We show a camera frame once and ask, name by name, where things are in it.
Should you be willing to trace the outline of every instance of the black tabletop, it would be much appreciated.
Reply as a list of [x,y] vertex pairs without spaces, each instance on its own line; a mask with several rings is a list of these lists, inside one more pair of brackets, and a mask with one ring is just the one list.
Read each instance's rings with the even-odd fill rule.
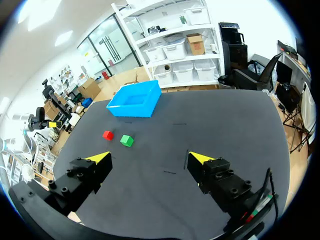
[[[252,182],[253,192],[270,167],[282,213],[289,189],[289,152],[282,121],[265,93],[164,93],[151,118],[114,117],[106,109],[108,102],[89,108],[54,166],[58,178],[76,157],[111,152],[111,173],[76,212],[87,227],[136,238],[205,240],[222,234],[230,216],[209,194],[202,194],[184,169],[188,151],[225,158],[239,177]],[[105,140],[104,131],[112,131],[114,139]],[[134,138],[132,147],[120,143],[122,135]],[[264,219],[265,229],[274,217],[272,209]]]

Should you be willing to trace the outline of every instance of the wooden floor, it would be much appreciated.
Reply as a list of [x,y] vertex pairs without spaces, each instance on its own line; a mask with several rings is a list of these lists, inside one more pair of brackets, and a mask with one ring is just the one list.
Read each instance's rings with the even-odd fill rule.
[[[282,113],[280,108],[278,107],[279,102],[274,98],[272,98],[272,100],[274,102],[274,105],[275,105],[278,113],[279,113],[281,120],[284,121],[286,119],[286,117],[285,117],[284,113]],[[294,141],[293,141],[292,149],[294,149],[295,146],[297,146],[302,139],[302,135],[298,131],[295,132],[295,136],[294,136],[294,131],[295,131],[294,128],[289,127],[289,126],[284,126],[284,132],[285,132],[285,136],[287,139],[289,151],[291,148],[293,137],[294,137]],[[289,184],[289,191],[288,191],[288,195],[286,198],[285,207],[288,207],[288,205],[291,203],[294,195],[298,191],[298,188],[300,187],[301,181],[303,180],[303,178],[305,176],[305,172],[307,170],[307,166],[308,166],[307,159],[308,159],[307,144],[305,144],[302,147],[300,152],[298,150],[295,150],[294,152],[292,152],[290,154],[290,184]]]
[[[139,68],[133,69],[131,74],[129,75],[131,78],[128,79],[128,75],[123,75],[121,77],[121,74],[117,76],[117,78],[112,77],[109,80],[104,80],[101,83],[99,83],[99,87],[101,88],[101,92],[96,96],[94,99],[94,102],[104,101],[111,99],[115,92],[119,89],[119,87],[127,82],[133,82],[138,78],[139,82],[147,81],[148,76],[146,74],[140,73]],[[212,90],[212,89],[218,89],[216,85],[207,85],[207,86],[190,86],[190,87],[174,87],[174,88],[167,88],[162,89],[163,93],[167,92],[177,92],[177,91],[192,91],[192,90]],[[279,116],[281,120],[283,121],[285,119],[285,115],[281,112],[281,110],[278,108],[278,101],[274,98],[272,98],[275,107],[278,110]],[[284,126],[285,135],[288,142],[288,149],[291,147],[291,143],[294,136],[294,129],[291,127]],[[63,148],[64,144],[66,143],[67,139],[69,137],[69,134],[62,131],[59,136],[59,140],[57,143],[53,146],[52,152],[55,155],[59,155],[60,150]],[[301,141],[301,135],[300,133],[296,132],[294,141],[293,141],[293,147],[297,146],[299,142]],[[307,145],[303,146],[301,151],[295,150],[292,154],[290,154],[290,184],[289,184],[289,191],[286,199],[286,205],[287,207],[290,202],[292,201],[294,195],[296,194],[301,181],[305,175],[306,169],[307,169],[307,158],[308,158],[308,147]]]

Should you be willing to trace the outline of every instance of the computer monitor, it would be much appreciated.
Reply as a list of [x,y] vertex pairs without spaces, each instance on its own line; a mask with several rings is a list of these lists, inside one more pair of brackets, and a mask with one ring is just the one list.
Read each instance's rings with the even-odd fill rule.
[[306,49],[304,46],[304,42],[300,39],[300,38],[295,38],[295,43],[296,43],[296,52],[303,57],[304,59],[306,59]]
[[290,84],[292,69],[284,63],[278,61],[276,64],[277,82],[280,84]]

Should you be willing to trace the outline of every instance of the glass wall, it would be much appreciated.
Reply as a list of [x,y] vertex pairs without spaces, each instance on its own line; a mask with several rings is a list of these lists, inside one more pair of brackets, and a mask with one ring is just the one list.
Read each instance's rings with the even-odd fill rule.
[[[125,19],[125,23],[126,23],[127,27],[129,28],[129,30],[131,31],[132,36],[135,41],[146,37],[146,35],[145,35],[144,31],[142,30],[142,28],[140,27],[136,17],[127,17]],[[138,47],[140,48],[140,51],[141,51],[146,63],[148,63],[150,60],[149,60],[147,54],[144,52],[144,50],[149,47],[148,43],[147,42],[141,43],[138,45]]]
[[96,77],[101,76],[101,72],[107,71],[104,62],[102,61],[99,54],[91,44],[90,40],[86,38],[78,47],[78,51],[81,55],[81,64],[86,68],[89,75],[95,75]]
[[96,27],[78,51],[82,64],[96,77],[102,76],[102,72],[112,76],[141,66],[114,15]]

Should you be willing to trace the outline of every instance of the red cube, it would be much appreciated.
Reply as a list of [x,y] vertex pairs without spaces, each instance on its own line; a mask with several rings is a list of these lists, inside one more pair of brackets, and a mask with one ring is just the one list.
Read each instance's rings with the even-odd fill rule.
[[108,141],[111,141],[114,138],[114,134],[111,131],[105,131],[102,137]]

